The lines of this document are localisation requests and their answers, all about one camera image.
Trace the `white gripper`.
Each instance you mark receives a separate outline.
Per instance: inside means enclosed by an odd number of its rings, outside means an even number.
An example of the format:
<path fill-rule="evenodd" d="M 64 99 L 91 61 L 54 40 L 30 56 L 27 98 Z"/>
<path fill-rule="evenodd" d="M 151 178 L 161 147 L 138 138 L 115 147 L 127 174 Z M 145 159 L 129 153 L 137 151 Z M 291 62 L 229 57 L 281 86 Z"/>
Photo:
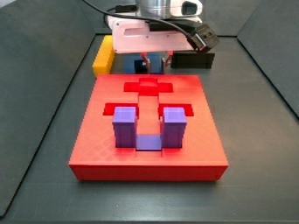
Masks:
<path fill-rule="evenodd" d="M 150 31 L 143 20 L 107 17 L 113 30 L 113 46 L 117 53 L 141 53 L 147 71 L 151 71 L 151 60 L 147 53 L 166 52 L 163 68 L 171 65 L 174 51 L 191 50 L 187 38 L 178 31 Z"/>

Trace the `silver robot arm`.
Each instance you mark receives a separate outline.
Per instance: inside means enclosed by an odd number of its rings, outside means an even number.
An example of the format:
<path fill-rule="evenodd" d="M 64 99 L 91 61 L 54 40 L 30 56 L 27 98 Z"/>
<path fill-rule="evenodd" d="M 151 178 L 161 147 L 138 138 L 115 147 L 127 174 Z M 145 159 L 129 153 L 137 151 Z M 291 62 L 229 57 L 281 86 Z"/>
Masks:
<path fill-rule="evenodd" d="M 113 30 L 113 46 L 117 53 L 138 53 L 135 72 L 151 72 L 149 53 L 191 50 L 193 45 L 185 34 L 187 31 L 174 24 L 201 22 L 202 13 L 198 0 L 135 0 L 137 12 L 119 12 L 107 17 Z"/>

